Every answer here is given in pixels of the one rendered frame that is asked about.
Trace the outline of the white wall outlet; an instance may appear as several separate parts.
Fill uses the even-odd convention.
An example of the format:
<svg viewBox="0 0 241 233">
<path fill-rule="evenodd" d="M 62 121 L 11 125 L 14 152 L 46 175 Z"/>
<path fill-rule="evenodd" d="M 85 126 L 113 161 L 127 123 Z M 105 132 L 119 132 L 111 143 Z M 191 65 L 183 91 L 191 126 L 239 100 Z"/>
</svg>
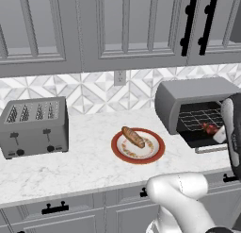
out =
<svg viewBox="0 0 241 233">
<path fill-rule="evenodd" d="M 124 86 L 126 84 L 126 72 L 125 71 L 115 71 L 114 72 L 114 85 Z"/>
</svg>

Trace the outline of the grey four-slot toaster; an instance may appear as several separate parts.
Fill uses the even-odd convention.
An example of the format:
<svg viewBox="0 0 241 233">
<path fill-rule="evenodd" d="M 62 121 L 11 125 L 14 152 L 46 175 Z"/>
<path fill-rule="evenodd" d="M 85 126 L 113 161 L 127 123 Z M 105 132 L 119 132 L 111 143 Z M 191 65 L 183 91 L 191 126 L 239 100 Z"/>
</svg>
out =
<svg viewBox="0 0 241 233">
<path fill-rule="evenodd" d="M 5 159 L 69 151 L 69 114 L 64 96 L 9 101 L 0 115 Z"/>
</svg>

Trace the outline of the red rimmed white plate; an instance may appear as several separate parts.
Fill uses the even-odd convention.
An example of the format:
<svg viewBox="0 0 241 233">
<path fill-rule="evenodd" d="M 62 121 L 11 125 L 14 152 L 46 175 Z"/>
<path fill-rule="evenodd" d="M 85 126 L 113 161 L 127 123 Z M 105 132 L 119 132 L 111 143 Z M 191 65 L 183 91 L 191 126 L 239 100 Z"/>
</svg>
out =
<svg viewBox="0 0 241 233">
<path fill-rule="evenodd" d="M 133 130 L 143 139 L 145 147 L 139 148 L 132 144 L 120 131 L 111 141 L 112 151 L 118 158 L 132 164 L 148 164 L 164 155 L 166 146 L 156 133 L 138 127 L 133 127 Z"/>
</svg>

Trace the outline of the toaster oven door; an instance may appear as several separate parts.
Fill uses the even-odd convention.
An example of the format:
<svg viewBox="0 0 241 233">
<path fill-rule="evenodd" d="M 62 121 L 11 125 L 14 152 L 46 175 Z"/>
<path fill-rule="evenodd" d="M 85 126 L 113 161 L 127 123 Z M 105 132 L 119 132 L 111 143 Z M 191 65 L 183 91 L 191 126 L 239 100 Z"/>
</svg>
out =
<svg viewBox="0 0 241 233">
<path fill-rule="evenodd" d="M 190 148 L 194 148 L 197 154 L 205 154 L 227 149 L 227 144 L 217 143 L 212 135 L 203 131 L 184 131 L 180 135 Z"/>
</svg>

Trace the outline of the brown baguette bread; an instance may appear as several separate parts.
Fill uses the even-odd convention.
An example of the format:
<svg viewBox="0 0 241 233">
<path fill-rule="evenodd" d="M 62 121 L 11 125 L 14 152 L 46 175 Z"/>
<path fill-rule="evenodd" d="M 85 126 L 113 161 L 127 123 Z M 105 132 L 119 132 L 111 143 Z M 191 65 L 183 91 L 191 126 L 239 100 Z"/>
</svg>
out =
<svg viewBox="0 0 241 233">
<path fill-rule="evenodd" d="M 145 147 L 145 141 L 131 128 L 128 126 L 123 126 L 121 128 L 123 136 L 133 145 L 144 148 Z"/>
</svg>

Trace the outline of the grey toaster oven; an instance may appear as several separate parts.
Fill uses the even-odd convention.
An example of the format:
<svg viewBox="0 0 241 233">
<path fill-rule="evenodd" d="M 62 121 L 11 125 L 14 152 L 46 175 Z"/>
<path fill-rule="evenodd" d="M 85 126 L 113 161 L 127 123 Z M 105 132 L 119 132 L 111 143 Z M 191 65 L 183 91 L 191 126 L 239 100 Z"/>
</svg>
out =
<svg viewBox="0 0 241 233">
<path fill-rule="evenodd" d="M 189 131 L 179 126 L 181 112 L 220 110 L 222 102 L 237 92 L 240 89 L 223 77 L 163 81 L 157 88 L 154 108 L 169 134 L 180 135 Z"/>
</svg>

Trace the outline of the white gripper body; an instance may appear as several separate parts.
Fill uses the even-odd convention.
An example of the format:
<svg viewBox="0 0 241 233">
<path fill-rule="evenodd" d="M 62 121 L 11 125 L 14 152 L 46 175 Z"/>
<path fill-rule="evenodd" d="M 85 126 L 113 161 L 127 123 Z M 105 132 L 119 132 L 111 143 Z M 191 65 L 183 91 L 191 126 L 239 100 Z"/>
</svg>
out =
<svg viewBox="0 0 241 233">
<path fill-rule="evenodd" d="M 224 143 L 226 140 L 225 126 L 223 125 L 214 135 L 214 140 L 218 143 Z"/>
</svg>

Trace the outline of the red kebab skewer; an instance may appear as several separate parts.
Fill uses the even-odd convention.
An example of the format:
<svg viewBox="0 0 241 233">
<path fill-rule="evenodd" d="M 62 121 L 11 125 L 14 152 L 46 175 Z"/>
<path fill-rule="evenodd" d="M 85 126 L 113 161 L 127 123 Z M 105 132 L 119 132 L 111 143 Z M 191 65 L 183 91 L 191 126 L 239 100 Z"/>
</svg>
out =
<svg viewBox="0 0 241 233">
<path fill-rule="evenodd" d="M 201 126 L 208 135 L 215 135 L 218 132 L 218 127 L 214 124 L 203 123 Z"/>
</svg>

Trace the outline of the grey wall cupboard door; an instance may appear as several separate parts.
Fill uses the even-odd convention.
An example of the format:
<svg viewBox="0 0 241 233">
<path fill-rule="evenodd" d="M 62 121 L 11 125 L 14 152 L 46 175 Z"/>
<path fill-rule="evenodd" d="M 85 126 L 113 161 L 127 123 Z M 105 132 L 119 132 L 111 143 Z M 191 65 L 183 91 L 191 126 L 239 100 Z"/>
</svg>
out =
<svg viewBox="0 0 241 233">
<path fill-rule="evenodd" d="M 0 77 L 81 69 L 75 0 L 0 0 Z"/>
<path fill-rule="evenodd" d="M 204 56 L 198 40 L 203 34 L 210 0 L 198 0 L 188 48 L 188 65 L 241 62 L 241 0 L 217 0 L 217 6 Z"/>
<path fill-rule="evenodd" d="M 83 68 L 87 72 L 186 65 L 191 0 L 79 0 Z"/>
</svg>

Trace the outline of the grey drawer front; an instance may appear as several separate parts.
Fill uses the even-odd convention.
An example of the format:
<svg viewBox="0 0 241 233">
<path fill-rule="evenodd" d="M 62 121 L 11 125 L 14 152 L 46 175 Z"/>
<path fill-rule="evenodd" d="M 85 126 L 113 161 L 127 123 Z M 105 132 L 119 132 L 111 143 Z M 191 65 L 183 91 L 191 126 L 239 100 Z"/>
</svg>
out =
<svg viewBox="0 0 241 233">
<path fill-rule="evenodd" d="M 139 194 L 142 188 L 145 188 L 145 186 L 142 185 L 119 189 L 117 192 L 117 204 L 152 204 L 153 202 L 148 196 L 140 197 Z"/>
<path fill-rule="evenodd" d="M 210 192 L 241 189 L 241 181 L 240 180 L 237 180 L 234 182 L 227 182 L 227 183 L 223 182 L 224 174 L 227 174 L 227 176 L 234 175 L 231 170 L 220 171 L 220 172 L 211 172 L 209 174 L 205 174 L 205 177 L 208 181 L 208 186 L 209 186 Z"/>
<path fill-rule="evenodd" d="M 48 203 L 51 207 L 57 207 L 64 201 L 70 208 L 68 211 L 56 212 L 52 214 L 42 215 L 41 211 L 46 208 Z M 61 197 L 54 200 L 47 200 L 38 203 L 25 204 L 18 207 L 18 211 L 23 221 L 31 219 L 41 219 L 54 215 L 60 215 L 64 213 L 88 211 L 96 208 L 102 208 L 104 206 L 104 195 L 101 192 L 78 195 L 72 197 Z"/>
</svg>

